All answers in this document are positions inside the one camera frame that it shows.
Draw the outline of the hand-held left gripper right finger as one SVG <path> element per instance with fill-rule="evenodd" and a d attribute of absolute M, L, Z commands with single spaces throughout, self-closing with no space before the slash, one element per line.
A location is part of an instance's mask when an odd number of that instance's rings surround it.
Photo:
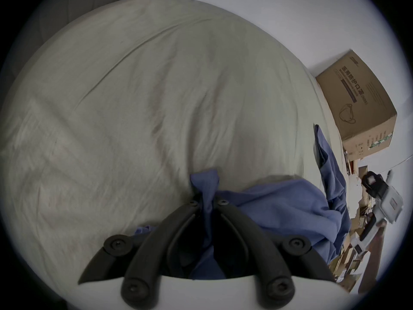
<path fill-rule="evenodd" d="M 213 200 L 216 222 L 223 222 L 235 236 L 245 257 L 245 269 L 254 268 L 258 279 L 257 301 L 264 309 L 281 309 L 296 293 L 293 274 L 314 281 L 335 283 L 328 265 L 300 234 L 278 235 L 259 227 L 249 216 L 224 199 Z"/>

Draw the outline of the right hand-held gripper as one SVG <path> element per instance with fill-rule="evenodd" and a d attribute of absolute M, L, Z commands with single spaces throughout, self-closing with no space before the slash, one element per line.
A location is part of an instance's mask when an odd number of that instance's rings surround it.
<path fill-rule="evenodd" d="M 368 171 L 362 178 L 362 186 L 366 189 L 367 194 L 375 200 L 372 210 L 373 216 L 369 223 L 379 223 L 383 219 L 386 219 L 390 224 L 397 221 L 404 202 L 392 185 L 393 175 L 393 172 L 389 171 L 387 177 L 383 178 L 381 174 Z"/>

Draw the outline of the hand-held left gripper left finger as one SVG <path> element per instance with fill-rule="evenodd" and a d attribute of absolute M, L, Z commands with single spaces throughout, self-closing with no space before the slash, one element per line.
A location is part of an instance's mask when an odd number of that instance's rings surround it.
<path fill-rule="evenodd" d="M 83 271 L 78 285 L 124 278 L 119 295 L 133 309 L 152 309 L 162 274 L 188 278 L 204 243 L 202 201 L 190 200 L 150 232 L 107 238 Z"/>

